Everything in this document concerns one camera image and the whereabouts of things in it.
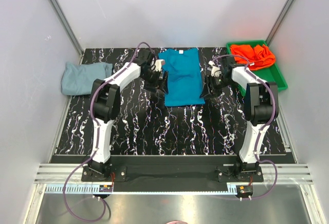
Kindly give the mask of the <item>teal blue t shirt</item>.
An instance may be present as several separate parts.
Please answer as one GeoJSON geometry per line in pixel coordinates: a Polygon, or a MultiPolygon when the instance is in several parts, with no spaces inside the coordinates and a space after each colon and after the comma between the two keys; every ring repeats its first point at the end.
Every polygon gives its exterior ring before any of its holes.
{"type": "Polygon", "coordinates": [[[203,81],[198,49],[167,49],[159,53],[158,57],[165,61],[162,68],[168,72],[168,93],[164,96],[165,106],[205,104],[205,100],[200,97],[203,81]]]}

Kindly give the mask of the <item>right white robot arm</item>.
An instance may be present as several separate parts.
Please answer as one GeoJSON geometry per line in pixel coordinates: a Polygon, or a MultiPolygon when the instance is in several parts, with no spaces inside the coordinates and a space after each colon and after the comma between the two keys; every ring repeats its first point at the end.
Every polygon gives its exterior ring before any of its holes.
{"type": "Polygon", "coordinates": [[[235,55],[220,57],[221,65],[209,61],[209,73],[205,81],[201,98],[208,100],[221,95],[223,88],[238,84],[245,89],[243,113],[247,129],[243,145],[234,165],[225,173],[237,181],[249,181],[254,175],[261,175],[260,151],[263,139],[273,120],[279,114],[278,86],[255,75],[248,64],[238,64],[235,55]]]}

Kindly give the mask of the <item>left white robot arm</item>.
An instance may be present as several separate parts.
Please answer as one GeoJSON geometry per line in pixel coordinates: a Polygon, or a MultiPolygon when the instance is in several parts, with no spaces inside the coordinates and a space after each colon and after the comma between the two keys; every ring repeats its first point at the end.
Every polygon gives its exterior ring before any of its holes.
{"type": "Polygon", "coordinates": [[[121,92],[132,81],[141,78],[146,90],[160,90],[168,94],[168,72],[162,69],[165,64],[165,60],[158,59],[155,53],[147,49],[140,56],[134,54],[129,62],[110,77],[93,82],[90,115],[94,135],[92,153],[86,164],[97,179],[105,181],[114,175],[111,172],[109,146],[112,126],[120,113],[121,92]]]}

